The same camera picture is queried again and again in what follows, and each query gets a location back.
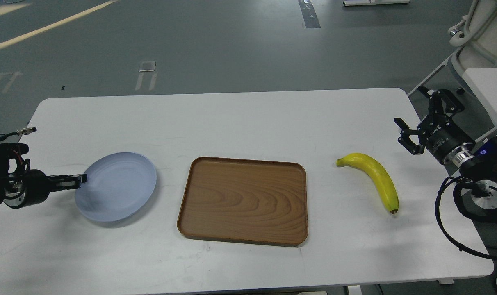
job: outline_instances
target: plastic plate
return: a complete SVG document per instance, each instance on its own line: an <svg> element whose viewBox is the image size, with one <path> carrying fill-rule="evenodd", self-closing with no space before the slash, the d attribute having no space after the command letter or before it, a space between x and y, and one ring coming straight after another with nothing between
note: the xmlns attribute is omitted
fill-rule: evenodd
<svg viewBox="0 0 497 295"><path fill-rule="evenodd" d="M153 163L136 153L116 153L85 171L88 182L75 193L79 211L89 220L113 222L138 211L152 195L157 176Z"/></svg>

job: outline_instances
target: gray floor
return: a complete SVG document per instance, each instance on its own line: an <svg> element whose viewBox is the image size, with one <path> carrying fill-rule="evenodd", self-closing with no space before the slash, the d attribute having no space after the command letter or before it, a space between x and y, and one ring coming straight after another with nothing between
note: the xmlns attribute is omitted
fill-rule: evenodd
<svg viewBox="0 0 497 295"><path fill-rule="evenodd" d="M14 76L0 81L0 133L25 127L37 105L50 97L385 87L408 91L453 52L447 28L468 12L471 2L343 7L341 1L313 1L321 28L305 28L295 0L120 0L9 45L0 49L0 74L22 75L8 89ZM28 6L0 16L0 43L103 2L26 0L22 3ZM16 4L0 1L2 5ZM147 73L136 90L139 64L149 60L157 62L155 87L149 90ZM428 86L455 89L457 83L446 69ZM492 127L475 98L461 99L467 111L458 122L471 136ZM414 95L411 101L422 116L424 97ZM477 228L487 245L497 247L497 228ZM382 288L386 295L493 295L496 275L497 263L492 276L454 285L415 282ZM377 293L375 286L364 287L366 295Z"/></svg>

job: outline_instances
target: white table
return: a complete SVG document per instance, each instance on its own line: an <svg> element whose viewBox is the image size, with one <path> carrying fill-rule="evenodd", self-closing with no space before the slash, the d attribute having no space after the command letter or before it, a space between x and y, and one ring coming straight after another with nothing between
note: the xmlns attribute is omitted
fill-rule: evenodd
<svg viewBox="0 0 497 295"><path fill-rule="evenodd" d="M429 153L397 142L400 116L418 123L400 89L55 98L42 102L21 142L33 168L83 172L111 153L151 159L158 185L132 218L86 220L74 192L23 209L0 206L0 294L199 293L308 289L472 278L492 261L459 252L440 232L434 199L447 175ZM336 168L362 152L389 171L400 196L392 217L372 181ZM297 162L307 172L307 241L299 248L186 239L176 228L190 164L201 156ZM443 222L485 248L447 191Z"/></svg>
<svg viewBox="0 0 497 295"><path fill-rule="evenodd" d="M487 110L497 129L497 68L467 69L462 78Z"/></svg>

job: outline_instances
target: yellow line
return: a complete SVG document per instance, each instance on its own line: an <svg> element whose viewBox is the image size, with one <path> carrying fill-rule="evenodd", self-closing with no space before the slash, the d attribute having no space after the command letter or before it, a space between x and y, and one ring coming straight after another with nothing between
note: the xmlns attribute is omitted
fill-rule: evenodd
<svg viewBox="0 0 497 295"><path fill-rule="evenodd" d="M0 16L12 11L16 11L19 8L26 7L30 5L31 3L20 3L20 4L12 4L12 5L2 5L0 6Z"/></svg>
<svg viewBox="0 0 497 295"><path fill-rule="evenodd" d="M33 36L35 36L37 34L40 34L42 32L46 32L47 30L51 30L53 28L57 28L58 26L61 26L63 24L66 24L68 22L76 20L78 18L81 18L81 17L83 17L85 15L88 15L88 14L94 12L94 11L98 11L99 9L102 9L102 8L104 8L104 7L112 4L114 2L117 2L117 1L119 1L119 0L110 0L110 1L104 2L103 4L94 6L94 7L90 8L90 9L86 9L85 11L82 11L80 13L77 13L75 15L67 17L67 18L65 18L63 20L60 20L60 21L56 22L56 23L53 23L51 25L47 25L46 27L42 27L40 29L33 30L31 32L27 32L26 34L20 35L18 37L15 37L13 39L8 40L8 41L4 41L4 42L0 43L0 49L3 49L3 48L6 48L8 46L11 46L11 45L14 45L16 43L19 43L20 41L26 40L29 37L33 37Z"/></svg>

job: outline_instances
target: brown tray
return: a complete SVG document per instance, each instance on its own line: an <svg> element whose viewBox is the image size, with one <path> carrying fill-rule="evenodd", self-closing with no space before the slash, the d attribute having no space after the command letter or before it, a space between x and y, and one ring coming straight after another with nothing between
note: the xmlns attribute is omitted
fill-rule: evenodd
<svg viewBox="0 0 497 295"><path fill-rule="evenodd" d="M200 157L178 229L211 241L298 246L307 238L307 179L296 163Z"/></svg>

